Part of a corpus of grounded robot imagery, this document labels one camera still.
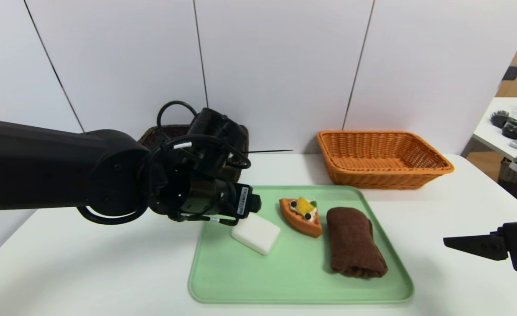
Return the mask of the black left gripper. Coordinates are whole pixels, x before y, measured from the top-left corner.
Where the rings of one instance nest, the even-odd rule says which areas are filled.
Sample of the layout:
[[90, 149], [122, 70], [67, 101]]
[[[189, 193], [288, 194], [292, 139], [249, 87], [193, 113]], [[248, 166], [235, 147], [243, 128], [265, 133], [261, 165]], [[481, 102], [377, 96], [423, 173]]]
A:
[[249, 212], [261, 209], [261, 197], [252, 194], [251, 186], [234, 182], [216, 182], [216, 214], [235, 219], [244, 219]]

